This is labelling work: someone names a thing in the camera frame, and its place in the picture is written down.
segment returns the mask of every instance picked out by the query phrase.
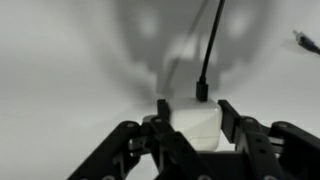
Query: white surface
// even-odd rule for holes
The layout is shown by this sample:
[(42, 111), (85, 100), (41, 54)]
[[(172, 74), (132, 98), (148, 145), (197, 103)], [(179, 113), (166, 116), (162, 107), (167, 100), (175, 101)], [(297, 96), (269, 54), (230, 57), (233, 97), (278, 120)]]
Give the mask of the white surface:
[(222, 121), (221, 107), (211, 99), (199, 102), (193, 98), (168, 101), (170, 124), (180, 131), (196, 151), (215, 151), (219, 145)]
[[(200, 4), (0, 1), (1, 179), (66, 179), (120, 121), (152, 114), (158, 97), (193, 95), (216, 7), (193, 30)], [(292, 35), (320, 43), (319, 13), (318, 0), (227, 0), (211, 97), (320, 136), (320, 57)], [(149, 159), (131, 179), (155, 176)]]

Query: white block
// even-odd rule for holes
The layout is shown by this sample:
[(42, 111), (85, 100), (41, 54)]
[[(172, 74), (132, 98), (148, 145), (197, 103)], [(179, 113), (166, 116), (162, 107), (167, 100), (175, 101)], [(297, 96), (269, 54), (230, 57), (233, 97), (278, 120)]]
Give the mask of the white block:
[(197, 151), (214, 151), (219, 145), (222, 110), (213, 100), (199, 102), (195, 98), (168, 101), (170, 124), (180, 131)]

